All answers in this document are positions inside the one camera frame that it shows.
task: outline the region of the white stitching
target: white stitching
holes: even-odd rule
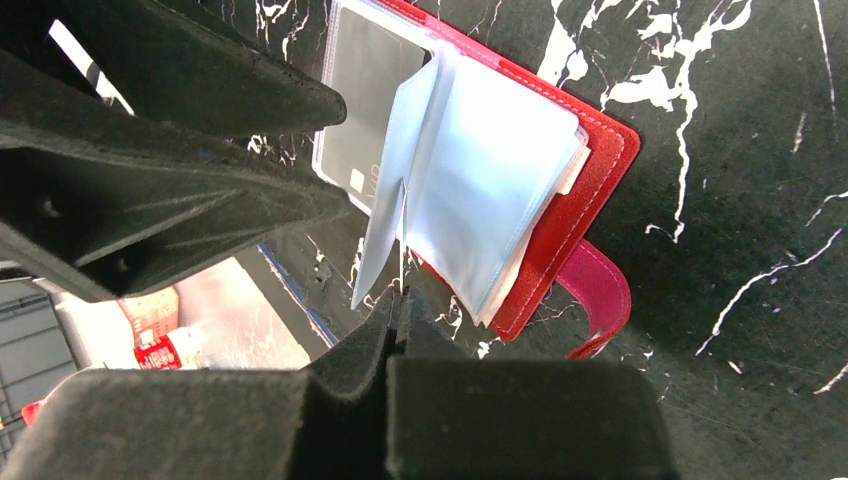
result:
[[[415,16],[413,16],[411,13],[407,12],[406,10],[402,10],[402,9],[401,9],[399,6],[397,6],[397,5],[396,5],[396,4],[395,4],[392,0],[381,0],[381,3],[383,3],[383,4],[384,4],[384,5],[386,5],[386,6],[388,6],[388,7],[389,7],[389,8],[391,8],[392,10],[394,10],[394,11],[396,11],[396,12],[400,13],[400,14],[401,14],[401,15],[403,15],[404,17],[411,19],[411,20],[412,20],[412,21],[414,21],[415,23],[421,23],[421,19],[419,19],[419,18],[415,18]]]
[[[522,78],[522,77],[521,77],[521,76],[519,76],[519,75],[516,75],[516,74],[512,73],[509,69],[506,69],[506,68],[505,68],[505,69],[504,69],[504,72],[506,72],[506,73],[507,73],[507,75],[512,76],[512,77],[513,77],[513,78],[515,78],[516,80],[519,80],[519,81],[521,81],[522,83],[524,83],[525,85],[528,85],[528,86],[529,86],[529,82],[528,82],[528,80],[526,80],[526,79]],[[563,105],[563,106],[565,106],[566,108],[569,108],[570,110],[575,109],[575,107],[574,107],[574,106],[570,105],[569,103],[565,102],[564,100],[562,100],[562,99],[560,99],[560,98],[552,98],[552,95],[550,95],[550,93],[549,93],[549,92],[544,92],[544,91],[542,91],[541,93],[542,93],[543,95],[545,95],[546,97],[548,97],[549,99],[554,100],[555,102],[559,103],[560,105]],[[554,254],[554,256],[551,258],[551,263],[549,263],[549,264],[548,264],[548,267],[547,267],[547,268],[545,269],[545,271],[543,272],[543,274],[542,274],[542,278],[547,277],[548,273],[550,273],[551,268],[553,267],[553,264],[554,264],[553,259],[554,259],[554,258],[556,258],[556,257],[560,254],[560,252],[562,251],[562,249],[563,249],[563,248],[565,248],[565,245],[566,245],[566,244],[567,244],[567,243],[571,240],[571,235],[572,235],[572,233],[574,233],[574,229],[575,229],[575,228],[577,228],[577,225],[580,223],[580,221],[581,221],[581,220],[583,219],[583,217],[586,215],[586,212],[587,212],[587,211],[589,211],[589,207],[591,207],[591,206],[592,206],[592,203],[594,202],[595,197],[597,197],[597,196],[598,196],[598,193],[600,193],[600,191],[601,191],[601,190],[604,188],[604,186],[606,185],[606,182],[607,182],[607,180],[609,180],[609,177],[610,177],[610,175],[612,174],[612,171],[613,171],[613,170],[615,170],[615,167],[616,167],[616,166],[618,165],[618,163],[621,161],[621,152],[623,152],[623,151],[624,151],[624,140],[623,140],[623,137],[622,137],[622,135],[621,135],[620,133],[616,132],[615,130],[613,130],[612,128],[610,128],[610,127],[608,127],[608,126],[606,126],[606,125],[603,125],[600,121],[596,120],[596,119],[595,119],[595,118],[593,118],[593,117],[590,117],[589,115],[585,114],[584,112],[580,112],[580,111],[578,111],[578,112],[574,112],[574,113],[577,113],[577,114],[578,114],[578,115],[580,115],[581,117],[585,117],[585,118],[587,118],[588,120],[592,121],[593,123],[596,123],[596,124],[600,125],[600,126],[601,126],[601,128],[603,128],[603,129],[605,129],[605,130],[607,130],[607,131],[609,131],[609,132],[611,132],[611,133],[615,134],[615,135],[618,137],[618,139],[619,139],[619,141],[620,141],[620,143],[621,143],[621,148],[619,149],[618,153],[616,154],[618,158],[616,158],[615,162],[613,162],[613,164],[610,166],[609,170],[607,171],[606,176],[604,176],[604,179],[601,181],[601,183],[598,185],[597,190],[595,190],[595,193],[592,195],[592,198],[590,198],[590,199],[589,199],[589,201],[588,201],[588,202],[586,202],[586,207],[583,209],[583,211],[582,211],[582,212],[580,212],[580,216],[579,216],[579,217],[577,217],[577,220],[575,220],[575,221],[574,221],[574,223],[572,223],[571,228],[569,229],[568,233],[565,235],[565,239],[564,239],[564,240],[563,240],[563,242],[560,244],[560,246],[559,246],[559,248],[557,249],[557,251],[556,251],[556,253]],[[536,286],[533,288],[534,293],[535,293],[535,290],[538,290],[539,285],[541,285],[541,282],[538,282],[538,283],[536,284]],[[516,324],[516,323],[518,323],[518,320],[519,320],[519,319],[520,319],[520,318],[521,318],[521,317],[525,314],[525,311],[527,310],[527,305],[530,303],[530,297],[532,297],[532,296],[533,296],[533,295],[531,294],[531,295],[529,295],[529,296],[527,297],[526,301],[525,301],[525,302],[524,302],[524,304],[521,306],[521,310],[519,311],[518,315],[516,315],[516,316],[513,318],[512,323],[510,323],[509,327],[506,329],[507,331],[512,330],[512,328],[513,328],[513,327],[515,327],[515,324]]]
[[[473,44],[469,43],[466,40],[468,37],[463,36],[462,34],[458,33],[456,30],[451,32],[450,30],[442,27],[441,25],[434,25],[433,29],[436,30],[437,32],[441,33],[443,37],[447,37],[447,38],[444,38],[444,40],[451,41],[451,43],[460,43],[460,44],[462,44],[462,46],[464,46],[465,48],[467,48],[469,50],[474,50],[474,51],[478,50],[477,48],[474,47]],[[480,53],[480,52],[478,52],[478,53],[480,54],[481,57],[488,60],[489,62],[492,62],[495,65],[498,64],[497,58],[486,55],[485,53]]]

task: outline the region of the white surface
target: white surface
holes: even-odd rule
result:
[[[362,187],[365,185],[365,175],[357,169],[350,171],[350,186],[359,193],[362,193]]]
[[[175,287],[180,326],[203,333],[204,355],[211,355],[212,366],[289,370],[309,363],[309,355],[234,258]],[[132,328],[116,302],[86,303],[67,292],[53,301],[80,367],[138,368]]]
[[[59,47],[62,48],[65,55],[67,55],[74,66],[77,67],[77,70],[79,70],[84,77],[87,77],[88,69],[94,64],[94,60],[91,59],[88,52],[82,48],[82,45],[80,45],[77,39],[74,38],[71,32],[62,25],[62,22],[58,20],[53,22],[53,25],[50,27],[50,36],[53,37],[53,40],[57,44],[59,44]],[[127,103],[120,92],[118,92],[118,89],[112,85],[112,82],[106,78],[106,75],[102,71],[97,77],[97,84],[94,86],[94,89],[102,98],[113,97],[118,99],[130,115],[135,115],[130,104]]]

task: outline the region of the black plastic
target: black plastic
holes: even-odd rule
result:
[[[0,50],[0,256],[107,300],[347,211],[344,194],[314,175],[208,135],[310,131],[342,121],[345,108],[195,2],[41,0],[38,13],[16,3],[0,0],[22,22],[0,35],[14,52]],[[142,116],[105,107],[78,72],[48,61],[53,15]]]
[[[637,372],[463,359],[432,318],[390,289],[298,372],[84,372],[0,478],[677,478]]]

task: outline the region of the red label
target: red label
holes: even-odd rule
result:
[[[35,419],[38,418],[38,414],[41,413],[41,405],[43,404],[44,400],[39,400],[21,409],[21,416],[24,418],[24,425],[31,427],[35,424]]]
[[[175,370],[183,366],[174,343],[167,336],[156,343],[135,347],[133,353],[142,370]]]

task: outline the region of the black marble surface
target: black marble surface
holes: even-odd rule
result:
[[[317,77],[329,1],[204,3]],[[633,292],[601,358],[653,383],[684,476],[848,476],[848,3],[417,3],[640,132],[588,234]],[[308,136],[250,145],[310,168]],[[367,313],[347,308],[366,222],[351,207],[343,224],[269,242],[338,337]],[[503,345],[414,266],[407,282],[478,356],[561,358],[585,340],[585,313],[559,286]]]

